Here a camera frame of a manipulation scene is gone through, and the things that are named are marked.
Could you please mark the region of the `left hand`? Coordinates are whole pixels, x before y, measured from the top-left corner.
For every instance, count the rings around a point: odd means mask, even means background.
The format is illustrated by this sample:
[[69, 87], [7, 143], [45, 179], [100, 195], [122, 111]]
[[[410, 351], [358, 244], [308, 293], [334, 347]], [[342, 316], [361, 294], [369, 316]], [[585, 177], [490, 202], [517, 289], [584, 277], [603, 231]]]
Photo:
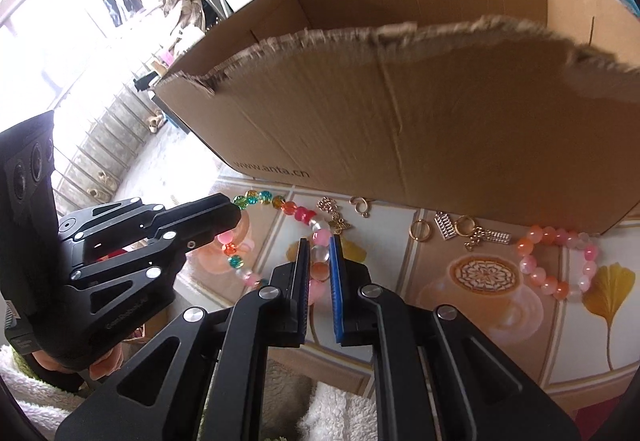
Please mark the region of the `left hand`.
[[91, 364], [88, 364], [86, 360], [82, 359], [58, 359], [57, 357], [52, 357], [50, 353], [44, 350], [32, 352], [32, 356], [36, 363], [47, 371], [63, 374], [87, 371], [91, 380], [99, 380], [112, 375], [120, 369], [122, 363], [124, 363], [124, 350], [122, 350], [121, 343], [108, 350], [107, 353], [102, 354], [101, 357], [91, 359]]

